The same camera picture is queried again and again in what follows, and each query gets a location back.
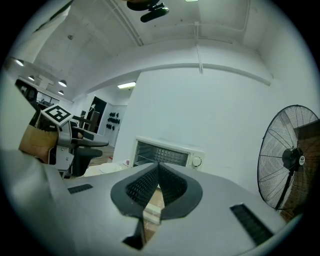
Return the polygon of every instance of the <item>ceiling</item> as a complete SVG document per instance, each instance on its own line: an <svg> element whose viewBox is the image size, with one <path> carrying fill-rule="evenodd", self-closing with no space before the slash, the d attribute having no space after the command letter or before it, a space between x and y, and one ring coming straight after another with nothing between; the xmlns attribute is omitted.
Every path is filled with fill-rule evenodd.
<svg viewBox="0 0 320 256"><path fill-rule="evenodd" d="M163 2L169 14L142 23L140 17L148 11L130 10L122 0L74 0L34 65L65 79L68 92L64 97L71 100L77 85L106 60L143 45L194 38L195 22L199 22L199 38L233 42L253 51L259 48L268 23L258 0ZM57 93L58 89L55 83L49 90Z"/></svg>

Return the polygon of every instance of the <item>black slot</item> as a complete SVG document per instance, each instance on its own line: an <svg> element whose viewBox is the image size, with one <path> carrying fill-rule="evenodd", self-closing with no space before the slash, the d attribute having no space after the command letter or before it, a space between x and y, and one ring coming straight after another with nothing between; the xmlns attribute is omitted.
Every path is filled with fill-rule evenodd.
<svg viewBox="0 0 320 256"><path fill-rule="evenodd" d="M68 188L70 194L75 194L81 191L85 191L88 189L92 189L93 186L91 186L90 184L84 184L84 185L80 185L80 186L74 186L74 187L70 187Z"/></svg>
<svg viewBox="0 0 320 256"><path fill-rule="evenodd" d="M244 204L234 205L230 209L257 246L273 236Z"/></svg>

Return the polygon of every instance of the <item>knob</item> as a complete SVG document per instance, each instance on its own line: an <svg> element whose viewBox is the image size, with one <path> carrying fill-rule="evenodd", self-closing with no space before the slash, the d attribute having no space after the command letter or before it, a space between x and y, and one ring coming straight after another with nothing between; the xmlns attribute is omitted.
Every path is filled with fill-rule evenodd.
<svg viewBox="0 0 320 256"><path fill-rule="evenodd" d="M195 156L193 159L192 159L192 164L194 167L198 167L199 165L201 165L201 158L199 156Z"/></svg>

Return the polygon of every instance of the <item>floor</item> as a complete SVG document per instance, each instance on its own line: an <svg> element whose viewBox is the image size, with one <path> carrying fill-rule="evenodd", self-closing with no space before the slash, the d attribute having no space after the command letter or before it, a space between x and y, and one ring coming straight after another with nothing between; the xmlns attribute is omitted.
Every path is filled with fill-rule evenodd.
<svg viewBox="0 0 320 256"><path fill-rule="evenodd" d="M112 163L112 159L114 156L115 148L112 146L103 146L103 147L93 147L93 149L101 150L102 156L97 157L91 160L90 166L98 166L105 163Z"/></svg>

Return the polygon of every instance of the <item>ceiling light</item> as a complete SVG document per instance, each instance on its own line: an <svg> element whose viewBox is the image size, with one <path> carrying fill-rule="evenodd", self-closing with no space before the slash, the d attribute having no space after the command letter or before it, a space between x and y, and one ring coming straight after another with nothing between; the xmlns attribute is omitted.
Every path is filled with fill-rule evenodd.
<svg viewBox="0 0 320 256"><path fill-rule="evenodd" d="M59 85L63 86L63 87L67 87L67 82L66 80L60 80L59 81Z"/></svg>
<svg viewBox="0 0 320 256"><path fill-rule="evenodd" d="M21 67L24 66L24 61L23 60L16 59L15 62L18 63Z"/></svg>
<svg viewBox="0 0 320 256"><path fill-rule="evenodd" d="M136 86L136 82L129 82L129 83L118 85L120 89L134 87L134 86Z"/></svg>

